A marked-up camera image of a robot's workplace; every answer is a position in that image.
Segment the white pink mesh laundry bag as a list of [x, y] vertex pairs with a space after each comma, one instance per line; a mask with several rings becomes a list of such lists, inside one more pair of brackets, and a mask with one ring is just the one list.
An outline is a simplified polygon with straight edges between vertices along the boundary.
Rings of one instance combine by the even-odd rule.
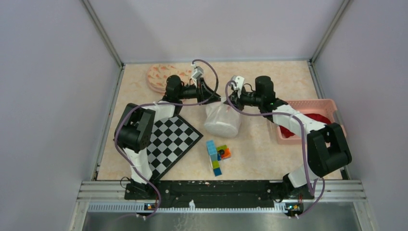
[[204, 128], [210, 134], [222, 138], [234, 138], [241, 126], [241, 114], [229, 104], [216, 102], [205, 107], [206, 120]]

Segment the red bra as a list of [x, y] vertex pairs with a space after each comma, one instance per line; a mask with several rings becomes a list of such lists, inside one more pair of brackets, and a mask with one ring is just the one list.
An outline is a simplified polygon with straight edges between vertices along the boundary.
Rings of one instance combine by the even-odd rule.
[[[309, 113], [309, 114], [305, 114], [305, 116], [307, 116], [307, 117], [309, 117], [311, 119], [314, 119], [316, 121], [325, 123], [325, 124], [331, 124], [332, 123], [327, 117], [324, 117], [323, 115], [320, 115], [320, 114]], [[281, 135], [284, 138], [289, 138], [289, 137], [292, 137], [292, 136], [295, 135], [294, 133], [290, 132], [287, 128], [285, 128], [283, 126], [279, 126], [279, 128], [280, 128], [280, 131], [281, 131]]]

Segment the pink plastic basket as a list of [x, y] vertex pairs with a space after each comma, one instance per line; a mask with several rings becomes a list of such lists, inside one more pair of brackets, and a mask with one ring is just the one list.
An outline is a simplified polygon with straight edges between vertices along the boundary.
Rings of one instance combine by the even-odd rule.
[[[332, 99], [314, 99], [314, 100], [293, 100], [287, 101], [287, 103], [295, 110], [308, 115], [308, 114], [319, 114], [327, 118], [322, 120], [322, 122], [331, 123], [336, 122], [335, 113], [337, 112], [337, 107]], [[301, 137], [297, 135], [292, 135], [286, 137], [286, 132], [282, 131], [281, 127], [277, 127], [277, 143], [281, 145], [295, 145], [302, 144]]]

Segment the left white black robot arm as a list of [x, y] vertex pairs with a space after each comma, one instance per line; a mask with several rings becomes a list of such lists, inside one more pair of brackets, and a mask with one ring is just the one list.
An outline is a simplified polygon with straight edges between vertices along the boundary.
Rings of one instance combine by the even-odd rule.
[[220, 101], [216, 91], [205, 83], [203, 77], [198, 77], [190, 85], [182, 82], [179, 76], [171, 75], [166, 80], [165, 94], [160, 101], [141, 105], [129, 103], [126, 106], [114, 132], [114, 144], [129, 163], [131, 182], [137, 185], [136, 193], [141, 198], [148, 199], [154, 193], [147, 148], [155, 122], [177, 116], [184, 107], [182, 100], [185, 99], [196, 99], [196, 105]]

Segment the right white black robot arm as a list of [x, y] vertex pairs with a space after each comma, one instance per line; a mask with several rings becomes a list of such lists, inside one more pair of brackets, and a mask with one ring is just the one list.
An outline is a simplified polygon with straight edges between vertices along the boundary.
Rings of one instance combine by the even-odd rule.
[[314, 195], [319, 179], [351, 163], [351, 152], [341, 125], [314, 120], [276, 97], [270, 77], [257, 77], [255, 90], [247, 92], [244, 78], [233, 76], [225, 86], [225, 95], [227, 103], [238, 113], [248, 116], [243, 108], [257, 107], [258, 116], [301, 138], [303, 164], [285, 175], [282, 192], [286, 197], [295, 198], [304, 185]]

